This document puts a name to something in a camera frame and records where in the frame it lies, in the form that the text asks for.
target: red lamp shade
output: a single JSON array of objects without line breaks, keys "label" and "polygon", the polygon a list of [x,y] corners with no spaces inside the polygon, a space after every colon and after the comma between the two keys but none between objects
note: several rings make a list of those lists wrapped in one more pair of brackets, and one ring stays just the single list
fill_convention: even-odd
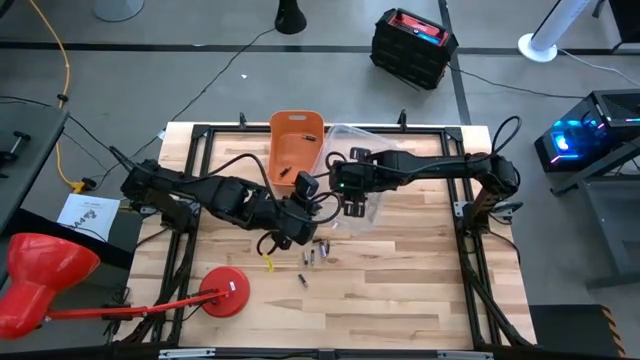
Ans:
[{"label": "red lamp shade", "polygon": [[21,233],[9,243],[11,286],[0,299],[0,338],[15,339],[44,320],[55,295],[100,264],[91,250],[56,237]]}]

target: gray floor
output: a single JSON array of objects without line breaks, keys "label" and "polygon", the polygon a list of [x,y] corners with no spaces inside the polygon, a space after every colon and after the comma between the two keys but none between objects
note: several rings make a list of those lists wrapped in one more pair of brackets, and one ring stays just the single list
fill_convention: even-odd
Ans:
[{"label": "gray floor", "polygon": [[[514,49],[532,32],[553,0],[448,0],[453,30],[461,47]],[[102,23],[91,14],[91,2],[42,1],[60,36],[68,42],[244,45],[272,27],[276,0],[147,0],[142,12],[123,23]],[[270,33],[261,45],[370,44],[374,22],[390,7],[404,7],[436,22],[437,0],[300,0],[309,26],[301,34]],[[598,20],[585,11],[560,41],[567,48],[610,48]],[[19,1],[0,20],[0,40],[50,41],[46,29]],[[71,101],[68,109],[107,144],[132,153],[147,142],[228,61],[233,53],[70,52]],[[567,57],[534,64],[520,56],[460,55],[462,69],[496,82],[563,95],[584,96],[595,89],[631,88],[615,74],[588,68]],[[587,56],[640,79],[640,57]],[[47,50],[0,50],[0,94],[53,102],[64,81],[60,54]],[[510,115],[520,115],[523,129],[504,155],[523,176],[513,232],[522,252],[522,268],[531,304],[609,306],[622,331],[628,355],[640,357],[640,286],[589,292],[584,282],[608,273],[600,239],[581,216],[580,199],[557,199],[545,189],[549,181],[537,161],[533,141],[575,103],[493,87],[463,75],[471,121],[492,133]],[[449,72],[434,91],[416,92],[373,67],[364,53],[245,53],[180,121],[235,121],[243,111],[249,121],[264,121],[281,109],[309,109],[330,122],[392,123],[401,109],[409,121],[459,124],[458,104]],[[66,132],[87,147],[106,167],[114,160],[69,124]],[[104,170],[72,142],[62,138],[63,167],[78,179]],[[159,143],[145,151],[155,157]],[[122,170],[114,171],[97,196],[119,198]],[[47,162],[26,207],[54,218],[67,196],[55,158]],[[90,297],[90,292],[83,296]],[[96,337],[94,343],[101,343]],[[87,339],[87,345],[94,340]],[[32,346],[41,347],[41,343]]]}]

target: orange plastic basket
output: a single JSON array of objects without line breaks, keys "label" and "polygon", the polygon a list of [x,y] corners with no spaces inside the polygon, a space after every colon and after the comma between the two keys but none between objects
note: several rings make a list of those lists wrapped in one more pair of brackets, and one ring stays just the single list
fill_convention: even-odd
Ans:
[{"label": "orange plastic basket", "polygon": [[273,114],[269,125],[267,175],[273,185],[290,190],[300,171],[310,172],[313,168],[324,142],[324,120],[317,112],[287,110]]}]

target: wooden tabletop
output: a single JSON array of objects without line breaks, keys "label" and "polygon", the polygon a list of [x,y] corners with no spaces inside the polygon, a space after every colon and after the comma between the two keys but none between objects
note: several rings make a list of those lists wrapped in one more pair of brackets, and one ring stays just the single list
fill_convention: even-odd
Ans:
[{"label": "wooden tabletop", "polygon": [[[193,123],[170,123],[159,162],[184,170]],[[488,152],[484,126],[463,126],[467,152]],[[431,135],[385,135],[416,155],[441,155]],[[266,164],[269,134],[217,133],[210,169],[238,154],[252,152]],[[258,168],[243,160],[222,175],[261,183]],[[480,190],[474,183],[474,193]],[[511,238],[508,227],[492,230]],[[160,229],[149,218],[140,238]],[[251,284],[249,303],[232,318],[216,319],[198,311],[183,324],[181,346],[471,349],[467,308],[445,180],[424,180],[384,194],[375,228],[349,233],[320,227],[317,236],[331,239],[327,259],[316,257],[313,268],[301,261],[303,248],[273,254],[276,268],[268,273],[255,245],[264,231],[245,231],[204,212],[200,220],[189,293],[221,265],[242,269]],[[150,305],[158,297],[170,235],[140,246],[128,286],[134,306]],[[524,284],[516,253],[509,244],[483,236],[496,302],[520,333],[535,342]],[[304,249],[309,250],[312,244]],[[297,275],[309,284],[304,288]],[[483,306],[478,306],[482,332],[489,339]],[[123,323],[116,339],[129,334],[137,321]],[[165,325],[165,334],[169,324]]]}]

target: paper sheet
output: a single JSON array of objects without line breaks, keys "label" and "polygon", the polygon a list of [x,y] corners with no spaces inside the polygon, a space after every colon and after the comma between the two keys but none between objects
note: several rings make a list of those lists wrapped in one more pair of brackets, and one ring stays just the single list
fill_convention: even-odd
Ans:
[{"label": "paper sheet", "polygon": [[100,241],[108,241],[120,201],[70,194],[58,223]]}]

